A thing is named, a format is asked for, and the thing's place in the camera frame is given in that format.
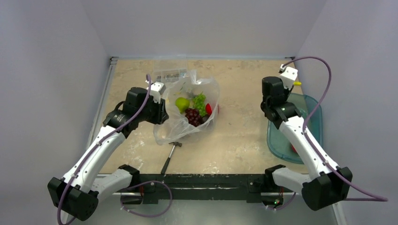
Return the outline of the clear printed plastic bag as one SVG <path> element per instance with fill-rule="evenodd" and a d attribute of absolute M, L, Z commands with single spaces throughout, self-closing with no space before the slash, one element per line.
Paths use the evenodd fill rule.
<path fill-rule="evenodd" d="M 158 76 L 157 80 L 165 84 L 162 98 L 169 115 L 163 124 L 154 126 L 158 145 L 197 141 L 213 131 L 221 90 L 215 78 L 201 78 L 196 70 L 189 70 Z"/>

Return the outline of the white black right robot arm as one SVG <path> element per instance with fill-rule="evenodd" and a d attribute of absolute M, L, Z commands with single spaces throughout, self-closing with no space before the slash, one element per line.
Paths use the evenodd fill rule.
<path fill-rule="evenodd" d="M 277 165 L 265 170 L 263 184 L 270 191 L 284 187 L 300 194 L 306 205 L 316 211 L 347 198 L 352 172 L 348 167 L 341 168 L 324 152 L 307 128 L 299 109 L 287 101 L 290 93 L 281 78 L 265 77 L 262 79 L 260 107 L 269 122 L 293 145 L 308 174 Z"/>

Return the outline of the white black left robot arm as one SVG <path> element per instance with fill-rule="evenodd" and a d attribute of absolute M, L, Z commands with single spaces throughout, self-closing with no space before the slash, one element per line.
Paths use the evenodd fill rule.
<path fill-rule="evenodd" d="M 55 207 L 57 222 L 69 225 L 75 219 L 85 221 L 98 204 L 113 193 L 126 189 L 143 193 L 140 172 L 129 165 L 120 166 L 102 179 L 97 176 L 112 153 L 121 145 L 140 122 L 162 124 L 168 119 L 165 100 L 161 98 L 165 87 L 160 82 L 147 88 L 133 87 L 110 112 L 97 137 L 78 162 L 60 179 L 53 177 L 47 188 Z"/>

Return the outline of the green fake pear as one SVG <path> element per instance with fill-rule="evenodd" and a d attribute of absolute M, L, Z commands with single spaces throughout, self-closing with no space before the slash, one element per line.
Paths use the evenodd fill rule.
<path fill-rule="evenodd" d="M 175 105 L 182 114 L 190 107 L 190 101 L 187 98 L 179 97 L 176 99 Z"/>

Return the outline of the dark purple fake grapes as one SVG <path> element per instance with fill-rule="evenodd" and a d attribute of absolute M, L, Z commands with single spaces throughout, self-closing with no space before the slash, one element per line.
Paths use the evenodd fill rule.
<path fill-rule="evenodd" d="M 189 124 L 191 124 L 191 125 L 193 125 L 195 127 L 198 127 L 201 124 L 203 124 L 201 122 L 201 117 L 202 116 L 200 116 L 198 110 L 196 110 L 194 108 L 188 108 L 185 111 L 185 117 L 188 119 Z"/>

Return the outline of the green fake grapes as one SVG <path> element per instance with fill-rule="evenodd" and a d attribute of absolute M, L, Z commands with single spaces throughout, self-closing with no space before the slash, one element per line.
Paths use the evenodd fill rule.
<path fill-rule="evenodd" d="M 192 100 L 193 108 L 198 110 L 200 116 L 208 115 L 206 111 L 206 103 L 205 103 L 206 96 L 203 93 L 198 94 Z"/>

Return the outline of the dark fake plum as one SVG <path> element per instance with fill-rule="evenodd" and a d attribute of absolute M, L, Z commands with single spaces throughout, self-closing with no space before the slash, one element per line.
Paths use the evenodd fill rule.
<path fill-rule="evenodd" d="M 209 117 L 209 115 L 204 115 L 203 117 L 201 117 L 201 122 L 205 123 L 209 119 Z"/>

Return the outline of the red fake apple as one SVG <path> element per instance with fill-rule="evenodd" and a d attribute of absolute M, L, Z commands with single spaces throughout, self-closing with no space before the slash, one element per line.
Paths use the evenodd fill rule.
<path fill-rule="evenodd" d="M 207 103 L 206 106 L 205 106 L 205 111 L 207 113 L 207 116 L 210 116 L 210 115 L 213 114 L 214 108 L 209 103 Z M 220 113 L 220 106 L 219 105 L 217 105 L 215 111 L 216 111 L 217 114 Z"/>

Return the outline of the clear plastic screw organizer box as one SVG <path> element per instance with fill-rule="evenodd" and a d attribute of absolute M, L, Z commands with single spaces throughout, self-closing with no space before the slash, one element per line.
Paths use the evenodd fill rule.
<path fill-rule="evenodd" d="M 187 57 L 185 55 L 171 55 L 153 59 L 153 81 L 173 83 L 180 80 L 187 73 Z"/>

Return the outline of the black handled claw hammer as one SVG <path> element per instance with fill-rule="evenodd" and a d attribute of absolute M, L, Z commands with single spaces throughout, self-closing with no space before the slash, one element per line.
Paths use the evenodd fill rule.
<path fill-rule="evenodd" d="M 169 163 L 170 163 L 170 160 L 171 160 L 171 158 L 172 158 L 172 155 L 173 155 L 173 152 L 174 152 L 175 148 L 176 148 L 176 147 L 181 147 L 181 146 L 182 146 L 182 143 L 180 143 L 180 142 L 172 142 L 172 143 L 170 143 L 170 144 L 172 144 L 173 146 L 172 146 L 172 149 L 171 149 L 171 151 L 170 151 L 170 153 L 169 153 L 169 156 L 168 156 L 168 158 L 166 159 L 166 161 L 165 161 L 165 163 L 164 163 L 164 165 L 163 165 L 163 168 L 162 168 L 162 170 L 161 170 L 161 174 L 162 174 L 162 175 L 164 175 L 164 174 L 166 173 L 166 171 L 167 171 L 168 165 L 169 165 Z"/>

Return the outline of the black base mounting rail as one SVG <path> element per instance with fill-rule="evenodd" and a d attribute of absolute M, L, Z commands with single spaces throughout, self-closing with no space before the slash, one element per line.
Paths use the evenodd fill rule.
<path fill-rule="evenodd" d="M 137 198 L 142 204 L 159 200 L 212 200 L 268 203 L 292 191 L 268 185 L 264 174 L 141 174 L 135 189 L 124 188 L 116 195 Z"/>

